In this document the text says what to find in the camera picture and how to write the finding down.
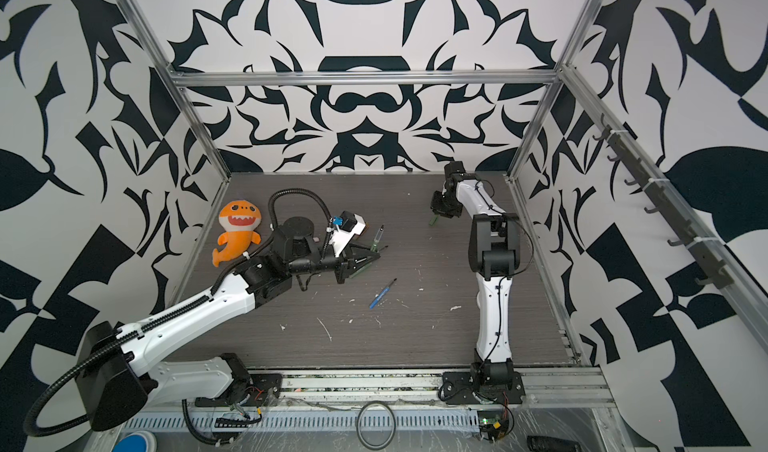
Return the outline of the dark green pen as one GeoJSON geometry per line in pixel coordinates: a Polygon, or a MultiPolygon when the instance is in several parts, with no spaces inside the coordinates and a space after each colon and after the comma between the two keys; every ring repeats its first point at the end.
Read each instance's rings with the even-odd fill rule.
{"type": "Polygon", "coordinates": [[[371,244],[371,248],[370,248],[370,250],[371,250],[371,251],[373,251],[373,252],[377,252],[377,251],[378,251],[378,249],[379,249],[379,244],[380,244],[380,242],[381,242],[381,239],[382,239],[383,233],[384,233],[384,226],[383,226],[383,225],[381,225],[381,226],[379,227],[379,229],[377,230],[377,232],[376,232],[376,234],[375,234],[375,236],[374,236],[374,239],[373,239],[373,241],[372,241],[372,244],[371,244]]]}

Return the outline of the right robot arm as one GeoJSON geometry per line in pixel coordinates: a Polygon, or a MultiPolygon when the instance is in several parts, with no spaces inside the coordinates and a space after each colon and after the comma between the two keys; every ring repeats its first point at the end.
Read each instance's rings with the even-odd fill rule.
{"type": "Polygon", "coordinates": [[[444,166],[442,189],[433,193],[430,208],[438,217],[471,218],[468,263],[478,284],[480,313],[475,359],[470,366],[473,390],[513,386],[515,370],[509,345],[509,299],[514,276],[521,271],[519,216],[494,201],[484,181],[461,161],[444,166]]]}

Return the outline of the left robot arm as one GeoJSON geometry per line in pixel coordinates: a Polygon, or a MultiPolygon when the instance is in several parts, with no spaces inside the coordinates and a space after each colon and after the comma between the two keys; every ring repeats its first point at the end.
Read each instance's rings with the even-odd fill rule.
{"type": "Polygon", "coordinates": [[[170,362],[168,356],[267,304],[294,283],[306,289],[321,272],[331,272],[344,283],[380,257],[355,240],[366,228],[361,215],[344,211],[334,216],[313,191],[279,190],[270,196],[267,209],[271,235],[232,260],[208,289],[133,323],[91,327],[77,364],[29,409],[24,433],[46,437],[84,423],[106,431],[147,405],[192,398],[238,405],[251,376],[236,354],[197,362],[170,362]]]}

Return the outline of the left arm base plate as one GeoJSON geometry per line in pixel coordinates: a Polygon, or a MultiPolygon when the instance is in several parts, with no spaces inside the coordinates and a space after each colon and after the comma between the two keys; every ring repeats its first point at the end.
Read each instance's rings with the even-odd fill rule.
{"type": "Polygon", "coordinates": [[[242,407],[266,406],[280,397],[283,376],[279,373],[251,374],[245,380],[235,380],[217,398],[196,398],[196,407],[227,407],[238,404],[242,407]]]}

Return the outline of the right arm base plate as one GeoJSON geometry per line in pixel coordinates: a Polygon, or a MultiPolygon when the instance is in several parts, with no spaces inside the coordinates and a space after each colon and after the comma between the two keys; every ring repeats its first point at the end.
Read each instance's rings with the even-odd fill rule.
{"type": "Polygon", "coordinates": [[[437,397],[448,405],[499,404],[520,405],[526,392],[522,378],[513,374],[513,380],[504,385],[480,385],[470,372],[444,372],[437,397]]]}

